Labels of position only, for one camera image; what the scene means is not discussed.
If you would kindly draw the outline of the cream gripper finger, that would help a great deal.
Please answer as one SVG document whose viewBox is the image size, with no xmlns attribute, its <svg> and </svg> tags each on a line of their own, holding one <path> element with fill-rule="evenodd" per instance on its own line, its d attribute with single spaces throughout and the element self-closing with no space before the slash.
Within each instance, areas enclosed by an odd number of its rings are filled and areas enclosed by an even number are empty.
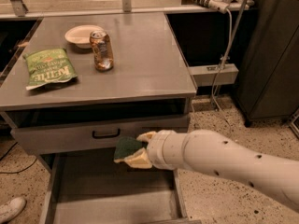
<svg viewBox="0 0 299 224">
<path fill-rule="evenodd" d="M 142 133 L 136 139 L 140 142 L 147 142 L 148 143 L 155 134 L 156 134 L 155 131 Z"/>
<path fill-rule="evenodd" d="M 152 167 L 147 150 L 144 147 L 138 150 L 116 149 L 114 153 L 114 162 L 125 162 L 131 168 L 137 169 L 150 169 Z"/>
</svg>

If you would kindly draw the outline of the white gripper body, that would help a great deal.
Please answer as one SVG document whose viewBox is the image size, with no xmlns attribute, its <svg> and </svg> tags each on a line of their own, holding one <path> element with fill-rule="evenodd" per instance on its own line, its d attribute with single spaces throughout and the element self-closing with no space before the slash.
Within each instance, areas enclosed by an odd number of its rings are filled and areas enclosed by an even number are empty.
<svg viewBox="0 0 299 224">
<path fill-rule="evenodd" d="M 185 136 L 186 133 L 171 130 L 162 130 L 153 135 L 147 146 L 149 160 L 153 166 L 163 170 L 182 168 Z"/>
</svg>

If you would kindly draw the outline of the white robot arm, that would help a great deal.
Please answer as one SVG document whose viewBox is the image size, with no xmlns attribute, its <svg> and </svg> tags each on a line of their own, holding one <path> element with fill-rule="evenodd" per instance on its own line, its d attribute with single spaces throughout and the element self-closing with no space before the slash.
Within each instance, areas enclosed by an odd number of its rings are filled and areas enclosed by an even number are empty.
<svg viewBox="0 0 299 224">
<path fill-rule="evenodd" d="M 189 170 L 242 183 L 299 212 L 299 161 L 242 147 L 210 130 L 122 137 L 114 162 L 137 169 Z"/>
</svg>

